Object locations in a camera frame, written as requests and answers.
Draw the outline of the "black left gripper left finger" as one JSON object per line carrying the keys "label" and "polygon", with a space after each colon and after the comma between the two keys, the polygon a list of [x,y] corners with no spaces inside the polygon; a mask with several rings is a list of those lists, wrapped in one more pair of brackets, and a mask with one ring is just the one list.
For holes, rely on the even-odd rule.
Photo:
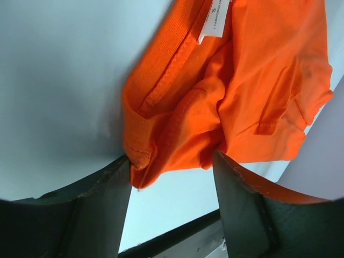
{"label": "black left gripper left finger", "polygon": [[117,257],[130,193],[121,156],[39,198],[1,200],[1,257]]}

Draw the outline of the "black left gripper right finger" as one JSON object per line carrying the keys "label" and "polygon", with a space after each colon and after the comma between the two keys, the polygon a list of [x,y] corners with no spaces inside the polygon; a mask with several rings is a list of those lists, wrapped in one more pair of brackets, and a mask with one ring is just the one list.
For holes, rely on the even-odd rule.
{"label": "black left gripper right finger", "polygon": [[343,257],[343,199],[280,186],[221,151],[213,173],[229,257]]}

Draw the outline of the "orange t shirt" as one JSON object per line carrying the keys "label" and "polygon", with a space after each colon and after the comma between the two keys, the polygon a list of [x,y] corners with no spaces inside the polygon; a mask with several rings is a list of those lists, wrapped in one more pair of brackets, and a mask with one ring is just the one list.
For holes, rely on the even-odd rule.
{"label": "orange t shirt", "polygon": [[331,73],[324,1],[176,1],[122,93],[132,185],[294,159]]}

